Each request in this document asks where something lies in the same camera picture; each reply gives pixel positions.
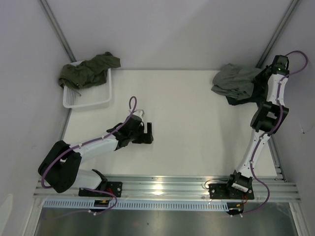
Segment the grey shorts with drawstring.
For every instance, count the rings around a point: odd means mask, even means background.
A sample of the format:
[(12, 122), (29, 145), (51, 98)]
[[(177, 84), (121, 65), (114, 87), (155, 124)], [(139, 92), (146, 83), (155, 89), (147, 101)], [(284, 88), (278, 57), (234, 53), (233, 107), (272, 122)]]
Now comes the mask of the grey shorts with drawstring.
[(261, 71), (259, 68), (226, 64), (214, 76), (211, 90), (236, 100), (250, 98), (254, 90), (254, 78)]

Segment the dark navy shorts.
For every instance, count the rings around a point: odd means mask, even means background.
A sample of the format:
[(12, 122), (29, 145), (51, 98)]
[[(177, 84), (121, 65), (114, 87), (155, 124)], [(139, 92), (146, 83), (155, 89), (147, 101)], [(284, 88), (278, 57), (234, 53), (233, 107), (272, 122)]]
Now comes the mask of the dark navy shorts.
[(226, 96), (227, 102), (229, 105), (232, 106), (237, 106), (237, 105), (242, 105), (242, 104), (247, 104), (247, 103), (259, 103), (259, 98), (257, 97), (249, 97), (241, 100), (237, 100), (235, 98)]

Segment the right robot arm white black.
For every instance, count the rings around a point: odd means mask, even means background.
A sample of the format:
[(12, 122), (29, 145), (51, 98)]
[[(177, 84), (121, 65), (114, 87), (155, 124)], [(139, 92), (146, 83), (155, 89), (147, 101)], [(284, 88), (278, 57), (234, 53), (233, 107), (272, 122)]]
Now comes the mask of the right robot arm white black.
[(288, 114), (288, 108), (284, 105), (288, 64), (287, 56), (276, 55), (272, 64), (257, 76), (265, 85), (266, 95), (251, 120), (252, 134), (244, 158), (225, 185), (225, 194), (230, 198), (242, 197), (252, 191), (254, 170), (260, 154)]

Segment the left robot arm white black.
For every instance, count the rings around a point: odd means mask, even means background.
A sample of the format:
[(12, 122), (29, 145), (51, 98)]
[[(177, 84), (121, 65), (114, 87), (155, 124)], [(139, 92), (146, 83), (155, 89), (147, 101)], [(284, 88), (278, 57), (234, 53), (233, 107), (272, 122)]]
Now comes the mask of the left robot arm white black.
[(82, 170), (80, 167), (97, 156), (118, 151), (129, 143), (151, 144), (152, 123), (144, 123), (141, 115), (131, 115), (97, 138), (70, 145), (63, 140), (56, 142), (38, 167), (42, 187), (63, 193), (74, 187), (79, 196), (103, 196), (110, 188), (104, 174), (96, 169)]

